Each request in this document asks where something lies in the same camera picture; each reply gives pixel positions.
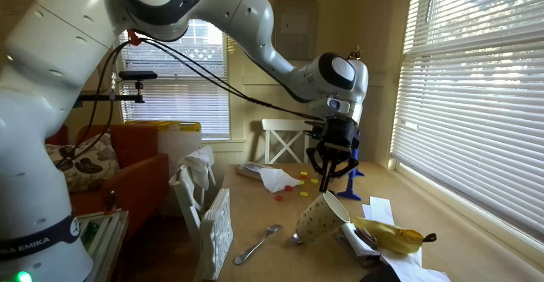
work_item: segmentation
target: pillow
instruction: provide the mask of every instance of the pillow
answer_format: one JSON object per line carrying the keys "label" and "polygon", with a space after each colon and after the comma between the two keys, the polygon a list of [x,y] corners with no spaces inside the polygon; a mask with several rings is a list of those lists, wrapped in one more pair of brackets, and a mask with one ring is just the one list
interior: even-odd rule
{"label": "pillow", "polygon": [[[99,135],[81,143],[75,154],[79,154],[87,148]],[[70,158],[74,145],[58,146],[45,145],[45,149],[51,161],[56,165],[63,158]],[[119,170],[117,156],[111,146],[109,133],[103,137],[86,153],[73,162],[68,160],[58,167],[66,176],[68,191],[70,193],[95,191],[101,189],[104,182]]]}

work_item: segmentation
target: window blinds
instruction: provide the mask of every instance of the window blinds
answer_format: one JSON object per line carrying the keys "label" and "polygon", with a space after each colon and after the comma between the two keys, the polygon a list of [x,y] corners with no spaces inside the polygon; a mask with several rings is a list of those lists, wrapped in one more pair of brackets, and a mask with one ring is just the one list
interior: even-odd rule
{"label": "window blinds", "polygon": [[544,232],[544,0],[411,0],[392,156]]}
{"label": "window blinds", "polygon": [[[119,40],[128,40],[126,32]],[[167,45],[200,63],[217,77],[227,79],[226,37],[211,23],[191,20],[185,35]],[[202,125],[205,139],[230,137],[229,96],[226,91],[145,43],[126,46],[120,58],[123,70],[155,71],[158,75],[157,79],[144,81],[144,104],[122,102],[125,121],[197,121]],[[134,82],[121,82],[120,92],[136,94]]]}

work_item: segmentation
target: orange armchair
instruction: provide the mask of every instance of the orange armchair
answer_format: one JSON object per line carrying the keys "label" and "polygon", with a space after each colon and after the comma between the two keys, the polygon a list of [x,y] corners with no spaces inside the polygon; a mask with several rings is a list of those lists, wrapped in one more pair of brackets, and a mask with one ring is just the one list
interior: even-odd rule
{"label": "orange armchair", "polygon": [[[81,128],[77,141],[87,127]],[[91,127],[85,139],[102,132],[103,125]],[[117,208],[130,211],[126,238],[129,239],[158,208],[168,194],[168,155],[158,153],[157,128],[150,125],[111,125],[111,144],[121,170],[104,183],[99,191],[70,194],[76,215],[101,212],[111,191],[117,195]],[[64,141],[61,129],[46,143]]]}

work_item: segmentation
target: paper cup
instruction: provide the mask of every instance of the paper cup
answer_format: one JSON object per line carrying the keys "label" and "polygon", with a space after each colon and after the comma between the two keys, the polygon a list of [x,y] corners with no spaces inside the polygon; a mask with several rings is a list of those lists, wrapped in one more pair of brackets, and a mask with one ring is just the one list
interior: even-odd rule
{"label": "paper cup", "polygon": [[322,193],[297,220],[295,230],[302,242],[313,242],[319,236],[349,222],[349,214],[330,192]]}

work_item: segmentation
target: blue stand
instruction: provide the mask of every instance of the blue stand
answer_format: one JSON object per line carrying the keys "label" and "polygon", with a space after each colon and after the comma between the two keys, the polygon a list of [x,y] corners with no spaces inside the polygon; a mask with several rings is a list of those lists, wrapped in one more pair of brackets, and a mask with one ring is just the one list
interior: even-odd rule
{"label": "blue stand", "polygon": [[[361,133],[360,130],[357,131],[356,135],[359,136]],[[359,149],[352,149],[351,154],[353,158],[359,159]],[[361,197],[353,192],[353,179],[356,176],[365,176],[362,172],[360,172],[357,168],[354,168],[349,172],[348,174],[348,187],[346,187],[346,190],[340,193],[337,193],[336,196],[348,198],[348,199],[355,199],[355,200],[361,200]]]}

